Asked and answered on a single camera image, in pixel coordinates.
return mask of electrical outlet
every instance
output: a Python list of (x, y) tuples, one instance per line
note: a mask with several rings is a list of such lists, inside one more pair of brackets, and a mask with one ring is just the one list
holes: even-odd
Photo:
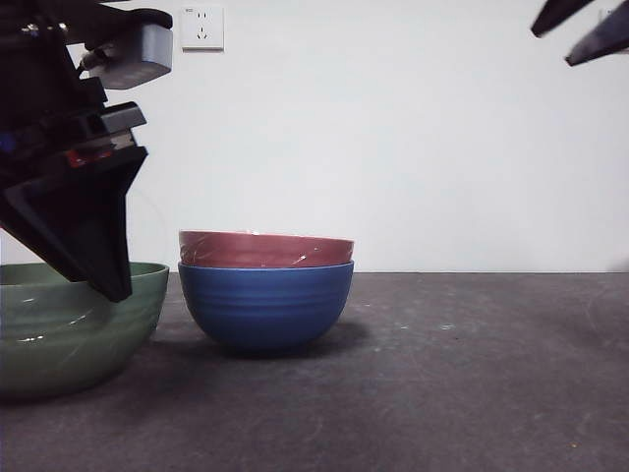
[(184, 50), (224, 49), (225, 15), (222, 7), (185, 7), (181, 12), (181, 46)]

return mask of dark gray table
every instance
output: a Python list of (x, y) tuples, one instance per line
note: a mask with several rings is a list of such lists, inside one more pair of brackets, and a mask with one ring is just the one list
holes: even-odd
[(173, 276), (123, 374), (0, 415), (2, 472), (626, 472), (629, 274), (358, 274), (283, 358), (216, 347)]

